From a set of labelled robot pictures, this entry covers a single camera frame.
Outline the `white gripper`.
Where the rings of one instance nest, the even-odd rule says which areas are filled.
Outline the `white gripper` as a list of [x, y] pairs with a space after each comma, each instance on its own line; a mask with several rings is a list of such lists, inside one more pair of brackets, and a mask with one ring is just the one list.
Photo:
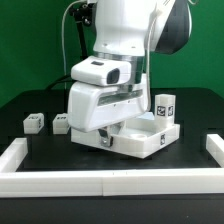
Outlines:
[[99, 129], [100, 144], [111, 147], [113, 137], [109, 125], [139, 116], [147, 111], [148, 106], [145, 78], [135, 84], [131, 92], [121, 92], [118, 86], [101, 87], [76, 82], [69, 93], [68, 123], [81, 132]]

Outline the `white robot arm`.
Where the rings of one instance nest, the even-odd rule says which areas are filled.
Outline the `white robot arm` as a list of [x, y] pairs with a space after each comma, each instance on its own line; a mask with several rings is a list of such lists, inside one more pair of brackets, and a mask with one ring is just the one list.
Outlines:
[[189, 40], [188, 0], [97, 0], [94, 54], [71, 69], [68, 123], [95, 132], [103, 147], [124, 122], [148, 111], [150, 54], [173, 54]]

